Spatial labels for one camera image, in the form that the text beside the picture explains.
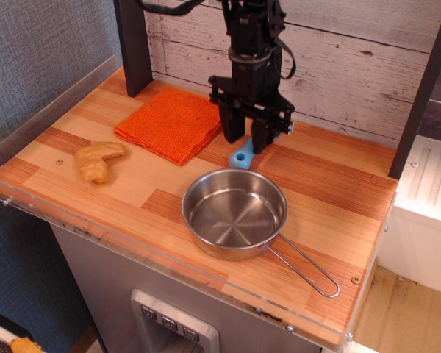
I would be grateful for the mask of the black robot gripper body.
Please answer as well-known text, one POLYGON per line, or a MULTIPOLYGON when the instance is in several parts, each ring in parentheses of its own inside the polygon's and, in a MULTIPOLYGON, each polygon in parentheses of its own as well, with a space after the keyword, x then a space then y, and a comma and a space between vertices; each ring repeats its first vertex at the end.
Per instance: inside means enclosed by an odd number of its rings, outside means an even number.
POLYGON ((238 109, 245 117, 270 121, 283 133, 293 131, 294 106, 279 93, 282 79, 282 52, 268 51, 249 57, 229 52, 230 77, 211 76, 210 100, 238 109))

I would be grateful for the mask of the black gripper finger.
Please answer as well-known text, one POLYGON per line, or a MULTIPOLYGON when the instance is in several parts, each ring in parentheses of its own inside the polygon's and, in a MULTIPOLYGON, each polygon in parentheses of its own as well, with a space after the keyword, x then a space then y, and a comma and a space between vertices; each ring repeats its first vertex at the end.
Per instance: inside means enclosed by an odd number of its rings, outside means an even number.
POLYGON ((234 143, 245 134, 245 116, 223 102, 218 106, 223 135, 229 143, 234 143))
POLYGON ((251 123, 253 152, 261 154, 266 147, 279 138, 281 133, 270 121, 262 118, 254 119, 251 123))

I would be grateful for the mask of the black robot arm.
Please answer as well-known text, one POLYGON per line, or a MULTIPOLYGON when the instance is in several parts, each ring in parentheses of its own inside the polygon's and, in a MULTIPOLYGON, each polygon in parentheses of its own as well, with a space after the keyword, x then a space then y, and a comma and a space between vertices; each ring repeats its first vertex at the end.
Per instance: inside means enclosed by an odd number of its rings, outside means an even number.
POLYGON ((218 105, 225 139, 233 143, 245 134, 250 118, 253 152, 260 154, 280 134, 293 131, 294 106, 279 92, 282 53, 289 47, 279 36, 285 12, 279 1, 223 1, 230 37, 230 77, 211 76, 211 102, 218 105))

